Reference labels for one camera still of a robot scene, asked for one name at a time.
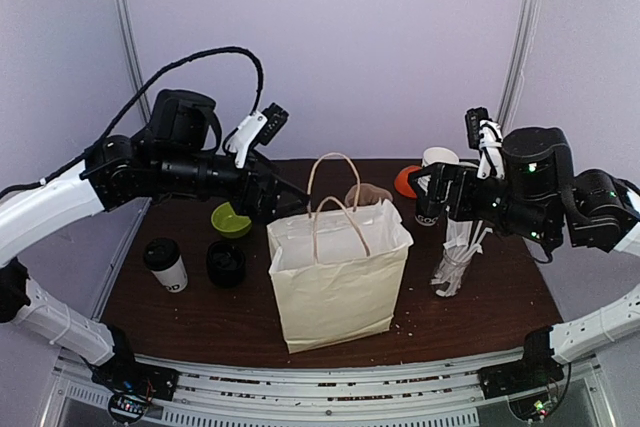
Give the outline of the stack of cardboard cup carriers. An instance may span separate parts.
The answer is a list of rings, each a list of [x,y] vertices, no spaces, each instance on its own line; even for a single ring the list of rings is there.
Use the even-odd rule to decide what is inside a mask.
[[[360,195],[358,198],[358,202],[355,202],[356,190],[357,186],[353,185],[346,193],[344,198],[344,205],[346,207],[354,207],[355,205],[374,205],[385,200],[388,200],[390,202],[393,201],[393,195],[387,189],[370,183],[362,183],[360,185]]]

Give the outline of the stack of black cup lids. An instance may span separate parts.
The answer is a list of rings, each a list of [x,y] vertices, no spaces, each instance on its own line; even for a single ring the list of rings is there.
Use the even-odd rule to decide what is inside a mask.
[[[246,256],[239,247],[231,243],[213,242],[206,253],[206,271],[215,286],[237,287],[246,276]]]

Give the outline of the white paper takeout bag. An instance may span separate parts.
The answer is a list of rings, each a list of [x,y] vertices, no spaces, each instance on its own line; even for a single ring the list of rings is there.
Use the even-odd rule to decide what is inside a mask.
[[[334,196],[299,215],[271,222],[269,276],[289,353],[389,330],[413,244],[394,203],[350,206]]]

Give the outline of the black plastic cup lid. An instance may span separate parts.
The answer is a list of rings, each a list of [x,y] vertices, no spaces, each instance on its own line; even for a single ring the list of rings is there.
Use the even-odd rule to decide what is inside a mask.
[[[177,242],[170,238],[155,238],[143,252],[143,263],[151,271],[160,272],[173,267],[181,252]]]

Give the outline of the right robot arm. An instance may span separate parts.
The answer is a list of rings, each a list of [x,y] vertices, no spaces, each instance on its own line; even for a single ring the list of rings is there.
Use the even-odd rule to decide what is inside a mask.
[[[538,244],[547,256],[565,241],[574,248],[639,254],[637,186],[601,169],[576,174],[568,140],[557,127],[520,128],[495,142],[491,133],[469,137],[482,154],[478,167],[438,162],[409,175],[419,214],[484,221]]]

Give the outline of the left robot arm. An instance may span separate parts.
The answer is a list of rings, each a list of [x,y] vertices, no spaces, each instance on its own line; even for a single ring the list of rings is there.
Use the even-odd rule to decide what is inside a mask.
[[[103,367],[123,391],[143,383],[125,334],[51,297],[18,256],[77,221],[138,198],[220,198],[235,213],[263,223],[305,207],[308,194],[282,179],[255,149],[279,133],[288,112],[277,104],[254,110],[225,138],[215,107],[205,95],[165,89],[136,134],[107,136],[63,173],[2,203],[2,322],[22,324]]]

